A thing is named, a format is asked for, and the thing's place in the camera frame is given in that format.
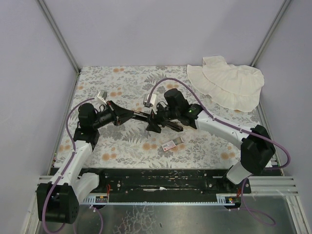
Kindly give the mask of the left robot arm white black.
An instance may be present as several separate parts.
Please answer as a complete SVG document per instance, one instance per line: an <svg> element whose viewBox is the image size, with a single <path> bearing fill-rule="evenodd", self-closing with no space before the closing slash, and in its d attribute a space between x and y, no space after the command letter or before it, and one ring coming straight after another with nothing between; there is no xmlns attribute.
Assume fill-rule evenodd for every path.
<svg viewBox="0 0 312 234"><path fill-rule="evenodd" d="M119 107L112 101L97 111L89 100L75 107L78 125L70 138L73 152L47 183L37 188L37 205L41 222L72 224L77 218L79 206L86 196L99 185L94 173L79 175L86 159L91 155L99 139L99 128L114 124L120 126L130 120L134 112Z"/></svg>

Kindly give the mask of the black stapler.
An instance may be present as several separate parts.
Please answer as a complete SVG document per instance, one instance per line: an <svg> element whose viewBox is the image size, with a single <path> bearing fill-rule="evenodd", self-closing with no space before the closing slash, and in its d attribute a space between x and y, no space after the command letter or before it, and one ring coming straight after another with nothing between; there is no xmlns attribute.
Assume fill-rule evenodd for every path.
<svg viewBox="0 0 312 234"><path fill-rule="evenodd" d="M143 122L147 122L147 117L149 116L148 113L144 113L144 112L139 112L139 111L134 111L134 115L132 117L132 119L135 119L135 120L139 120L139 121L143 121ZM168 127L170 128L171 130L175 131L175 132L183 132L183 127L174 123L174 122L171 122L163 117L158 117L159 118L159 126L162 128L165 128L165 127Z"/></svg>

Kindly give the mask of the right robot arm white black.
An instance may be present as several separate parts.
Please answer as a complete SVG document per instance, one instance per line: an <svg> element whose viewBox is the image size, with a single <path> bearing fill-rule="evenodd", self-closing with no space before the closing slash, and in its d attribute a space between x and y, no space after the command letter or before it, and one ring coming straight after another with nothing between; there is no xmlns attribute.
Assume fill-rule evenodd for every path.
<svg viewBox="0 0 312 234"><path fill-rule="evenodd" d="M220 137L240 149L240 161L232 166L225 177L232 184L239 184L245 178L264 170L276 152L267 130L256 125L254 128L240 128L225 119L209 116L199 104L189 104L176 88L164 94L166 105L157 104L156 111L148 117L147 131L161 133L171 120L178 120L184 126L206 131Z"/></svg>

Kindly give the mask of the red white staple box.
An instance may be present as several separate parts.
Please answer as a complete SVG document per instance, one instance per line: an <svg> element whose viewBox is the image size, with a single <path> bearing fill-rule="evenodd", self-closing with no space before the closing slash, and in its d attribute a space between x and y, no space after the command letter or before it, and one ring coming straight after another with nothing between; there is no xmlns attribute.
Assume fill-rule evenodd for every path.
<svg viewBox="0 0 312 234"><path fill-rule="evenodd" d="M170 140L164 144L161 145L162 149L164 152L170 150L170 149L173 149L174 147L176 147L177 145L179 144L182 144L184 142L183 138L182 137L177 137L173 140Z"/></svg>

